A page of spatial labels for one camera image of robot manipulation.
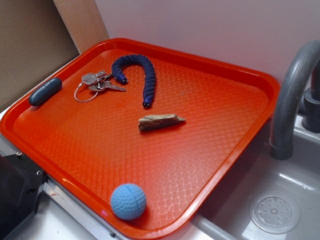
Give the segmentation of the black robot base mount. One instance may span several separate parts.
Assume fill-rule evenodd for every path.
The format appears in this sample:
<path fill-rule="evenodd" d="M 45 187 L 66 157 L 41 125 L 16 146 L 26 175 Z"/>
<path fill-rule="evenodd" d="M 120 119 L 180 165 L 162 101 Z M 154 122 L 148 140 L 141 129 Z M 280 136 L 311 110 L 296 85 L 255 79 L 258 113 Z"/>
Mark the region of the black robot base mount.
<path fill-rule="evenodd" d="M 0 238 L 7 240 L 38 211 L 46 178 L 28 156 L 0 157 Z"/>

